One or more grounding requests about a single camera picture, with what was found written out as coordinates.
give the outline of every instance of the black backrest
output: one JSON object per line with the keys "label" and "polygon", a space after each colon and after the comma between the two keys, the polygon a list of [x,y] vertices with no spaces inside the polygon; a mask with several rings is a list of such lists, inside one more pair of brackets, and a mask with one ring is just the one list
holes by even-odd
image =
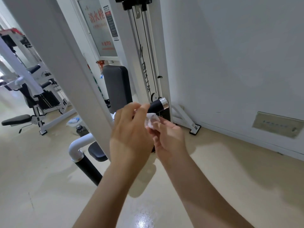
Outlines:
{"label": "black backrest", "polygon": [[102,69],[105,85],[107,87],[111,113],[132,102],[129,74],[124,66],[104,66]]}

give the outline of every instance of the person's right hand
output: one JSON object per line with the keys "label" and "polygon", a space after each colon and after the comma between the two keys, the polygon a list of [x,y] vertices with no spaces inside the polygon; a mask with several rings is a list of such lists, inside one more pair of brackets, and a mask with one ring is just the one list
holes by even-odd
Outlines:
{"label": "person's right hand", "polygon": [[148,129],[154,140],[155,151],[164,164],[172,158],[187,154],[183,130],[172,122],[159,117],[161,122],[154,122],[155,130]]}

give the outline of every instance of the cable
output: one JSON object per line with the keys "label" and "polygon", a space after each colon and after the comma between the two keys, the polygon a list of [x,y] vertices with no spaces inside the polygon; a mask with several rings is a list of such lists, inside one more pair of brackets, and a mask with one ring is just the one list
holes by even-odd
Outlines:
{"label": "cable", "polygon": [[[139,48],[140,48],[140,52],[141,52],[142,59],[143,59],[143,52],[142,52],[142,49],[141,49],[141,43],[140,43],[140,40],[139,40],[139,35],[138,35],[138,31],[137,31],[137,25],[136,25],[136,21],[135,21],[135,16],[134,16],[133,8],[132,8],[132,13],[133,13],[133,18],[134,18],[134,22],[135,22],[135,28],[136,28],[137,38],[138,38],[138,42],[139,42]],[[148,79],[147,73],[146,73],[146,78],[147,78],[147,81],[148,81],[150,97],[152,97],[151,89],[150,89],[150,84],[149,84],[149,79]]]}
{"label": "cable", "polygon": [[158,96],[160,97],[159,95],[159,90],[156,89],[156,85],[155,85],[155,79],[154,79],[154,73],[153,73],[153,67],[152,67],[152,62],[151,62],[151,57],[150,57],[150,50],[149,50],[149,45],[148,45],[148,39],[147,39],[147,34],[146,34],[146,27],[145,27],[145,23],[143,22],[143,28],[145,30],[145,36],[146,36],[146,42],[147,42],[147,47],[148,47],[148,53],[149,53],[149,59],[150,59],[150,65],[151,65],[151,71],[152,71],[152,75],[153,75],[153,81],[154,81],[154,87],[155,87],[155,91],[157,90],[157,93],[158,93]]}

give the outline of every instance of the black padded seat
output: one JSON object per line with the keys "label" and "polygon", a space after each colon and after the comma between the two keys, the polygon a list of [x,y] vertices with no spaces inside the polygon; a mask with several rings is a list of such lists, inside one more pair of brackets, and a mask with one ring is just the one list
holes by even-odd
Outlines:
{"label": "black padded seat", "polygon": [[40,69],[40,65],[35,65],[33,67],[27,68],[26,70],[31,74],[35,73],[38,69]]}
{"label": "black padded seat", "polygon": [[99,162],[107,161],[108,158],[97,142],[93,142],[88,148],[89,154]]}
{"label": "black padded seat", "polygon": [[17,125],[30,122],[32,120],[31,115],[24,114],[14,118],[10,118],[1,122],[3,126]]}

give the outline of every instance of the beige floor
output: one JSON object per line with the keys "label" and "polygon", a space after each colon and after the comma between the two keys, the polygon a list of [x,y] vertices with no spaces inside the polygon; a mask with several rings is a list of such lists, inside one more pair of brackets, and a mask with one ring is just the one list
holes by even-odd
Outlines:
{"label": "beige floor", "polygon": [[[0,88],[0,120],[26,113],[31,110],[18,92]],[[45,136],[37,126],[18,130],[0,126],[0,227],[71,227],[95,190],[67,153],[78,137],[65,122]],[[204,128],[197,136],[184,131],[192,158],[255,227],[304,227],[304,162]],[[93,163],[101,173],[109,165]],[[117,227],[192,227],[154,154],[133,184]]]}

